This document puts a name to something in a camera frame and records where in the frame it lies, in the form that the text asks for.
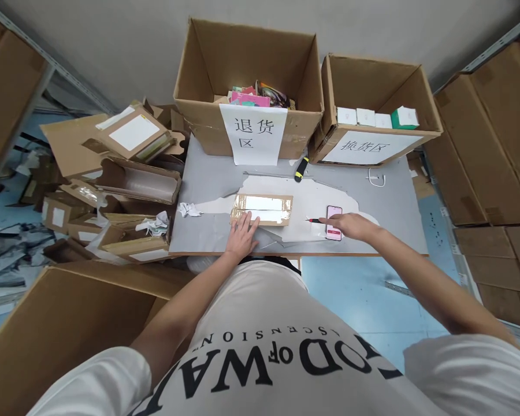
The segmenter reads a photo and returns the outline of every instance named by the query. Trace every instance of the crumpled paper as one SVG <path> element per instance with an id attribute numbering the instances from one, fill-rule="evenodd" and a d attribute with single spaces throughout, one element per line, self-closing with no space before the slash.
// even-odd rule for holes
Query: crumpled paper
<path id="1" fill-rule="evenodd" d="M 146 230 L 146 234 L 152 235 L 152 237 L 159 237 L 168 232 L 169 219 L 166 211 L 160 212 L 155 220 L 143 220 L 140 224 L 135 227 L 135 231 Z"/>
<path id="2" fill-rule="evenodd" d="M 181 202 L 177 208 L 177 211 L 181 213 L 183 218 L 186 216 L 200 217 L 202 215 L 202 212 L 200 212 L 194 204 L 189 204 L 186 202 Z"/>

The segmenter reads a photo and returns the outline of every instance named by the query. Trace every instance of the white cable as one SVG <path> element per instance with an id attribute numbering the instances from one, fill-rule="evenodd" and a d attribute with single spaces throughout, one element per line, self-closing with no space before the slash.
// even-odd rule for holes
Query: white cable
<path id="1" fill-rule="evenodd" d="M 383 175 L 383 185 L 376 185 L 372 182 L 372 176 L 370 175 L 370 171 L 372 168 L 368 168 L 368 177 L 367 179 L 370 181 L 370 183 L 378 188 L 383 188 L 385 186 L 385 175 Z"/>

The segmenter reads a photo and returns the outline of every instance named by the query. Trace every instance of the smartphone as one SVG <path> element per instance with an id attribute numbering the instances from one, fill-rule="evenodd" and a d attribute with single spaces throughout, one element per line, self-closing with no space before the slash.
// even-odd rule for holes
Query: smartphone
<path id="1" fill-rule="evenodd" d="M 332 215 L 342 214 L 342 213 L 343 213 L 342 208 L 329 205 L 327 218 L 331 218 Z M 328 224 L 325 226 L 325 237 L 328 240 L 341 241 L 341 232 L 337 228 L 332 227 L 331 225 Z"/>

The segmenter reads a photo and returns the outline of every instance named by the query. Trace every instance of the person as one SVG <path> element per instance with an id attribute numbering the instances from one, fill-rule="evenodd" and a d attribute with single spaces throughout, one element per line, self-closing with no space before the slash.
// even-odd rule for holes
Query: person
<path id="1" fill-rule="evenodd" d="M 130 347 L 67 373 L 29 415 L 520 415 L 520 346 L 503 324 L 364 217 L 320 221 L 376 249 L 452 334 L 406 349 L 405 375 L 312 298 L 299 273 L 243 262 L 259 223 L 247 213 L 225 252 Z"/>

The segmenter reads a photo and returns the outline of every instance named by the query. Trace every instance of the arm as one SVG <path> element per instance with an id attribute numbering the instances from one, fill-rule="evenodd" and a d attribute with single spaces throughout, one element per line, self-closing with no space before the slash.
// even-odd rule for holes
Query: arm
<path id="1" fill-rule="evenodd" d="M 520 350 L 510 331 L 437 266 L 393 234 L 359 214 L 337 214 L 324 224 L 375 248 L 395 269 L 420 304 L 452 334 L 484 334 Z"/>
<path id="2" fill-rule="evenodd" d="M 167 302 L 131 344 L 131 348 L 146 358 L 152 372 L 152 386 L 168 372 L 179 345 L 192 335 L 220 286 L 258 244 L 252 237 L 260 218 L 256 218 L 249 230 L 250 219 L 249 212 L 231 224 L 222 256 Z"/>

